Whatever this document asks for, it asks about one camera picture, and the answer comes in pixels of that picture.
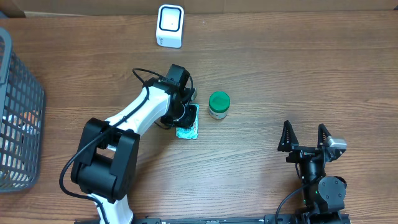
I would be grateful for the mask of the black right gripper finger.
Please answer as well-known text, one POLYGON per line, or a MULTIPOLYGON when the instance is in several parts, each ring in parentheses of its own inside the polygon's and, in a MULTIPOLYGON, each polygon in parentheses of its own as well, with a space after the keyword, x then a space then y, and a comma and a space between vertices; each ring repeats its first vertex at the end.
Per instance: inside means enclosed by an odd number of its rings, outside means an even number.
POLYGON ((329 138, 331 134, 327 130, 326 126, 322 123, 318 126, 318 147, 329 146, 329 138))
POLYGON ((294 133, 289 120, 284 121, 282 135, 277 150, 280 152, 292 152, 299 146, 299 142, 294 133))

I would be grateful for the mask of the green toilet tissue pack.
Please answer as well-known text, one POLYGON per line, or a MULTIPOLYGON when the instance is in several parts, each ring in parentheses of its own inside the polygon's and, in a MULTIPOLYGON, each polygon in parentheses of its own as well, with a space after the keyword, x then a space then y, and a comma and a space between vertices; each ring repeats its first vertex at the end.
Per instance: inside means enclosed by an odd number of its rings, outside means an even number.
POLYGON ((198 112, 200 106, 198 104, 190 104, 190 106, 195 106, 197 111, 195 115, 195 120, 193 126, 190 128, 176 128, 176 137, 180 139, 197 139, 198 138, 198 112))

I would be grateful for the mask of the green lid jar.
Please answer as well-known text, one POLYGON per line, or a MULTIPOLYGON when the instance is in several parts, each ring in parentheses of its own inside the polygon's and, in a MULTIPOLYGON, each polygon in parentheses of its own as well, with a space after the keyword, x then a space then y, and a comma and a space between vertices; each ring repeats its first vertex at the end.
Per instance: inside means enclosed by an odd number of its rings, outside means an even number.
POLYGON ((223 119, 227 116, 230 107, 230 97, 224 91, 216 91, 209 97, 209 114, 214 119, 223 119))

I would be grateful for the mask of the orange white small packet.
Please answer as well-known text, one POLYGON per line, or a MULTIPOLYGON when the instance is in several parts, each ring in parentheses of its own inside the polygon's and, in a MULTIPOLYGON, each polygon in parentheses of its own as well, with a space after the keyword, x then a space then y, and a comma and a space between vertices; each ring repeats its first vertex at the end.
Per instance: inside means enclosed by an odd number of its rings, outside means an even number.
POLYGON ((2 128, 2 131, 6 130, 6 134, 13 139, 23 141, 25 137, 38 138, 40 136, 41 120, 36 112, 21 113, 20 117, 8 115, 2 118, 8 124, 2 128))

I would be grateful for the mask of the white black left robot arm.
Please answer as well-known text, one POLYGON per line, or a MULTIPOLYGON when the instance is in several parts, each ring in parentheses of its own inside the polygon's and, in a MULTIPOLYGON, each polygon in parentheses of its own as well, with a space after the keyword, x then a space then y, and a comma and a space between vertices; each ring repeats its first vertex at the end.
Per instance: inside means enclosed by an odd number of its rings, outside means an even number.
POLYGON ((96 223, 133 223, 127 194, 136 172, 139 142, 159 120, 165 129, 188 129, 197 121, 192 104, 196 88, 190 73, 179 65, 166 75, 154 73, 142 83, 140 95, 106 120, 91 118, 84 126, 77 152, 65 164, 60 188, 72 197, 96 205, 96 223))

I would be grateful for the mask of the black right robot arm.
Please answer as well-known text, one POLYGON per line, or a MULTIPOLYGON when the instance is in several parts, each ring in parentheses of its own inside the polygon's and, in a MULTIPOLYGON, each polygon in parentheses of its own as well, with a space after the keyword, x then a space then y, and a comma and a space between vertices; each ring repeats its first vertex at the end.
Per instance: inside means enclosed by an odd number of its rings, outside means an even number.
POLYGON ((295 165, 301 186, 288 194, 274 215, 274 223, 282 218, 282 206, 298 193, 303 193, 304 207, 289 215, 288 223, 350 223, 348 215, 342 215, 345 208, 347 183, 339 176, 327 176, 326 163, 337 160, 346 151, 347 143, 343 138, 335 138, 324 124, 318 126, 317 145, 301 146, 290 121, 285 121, 277 150, 287 152, 287 163, 295 165))

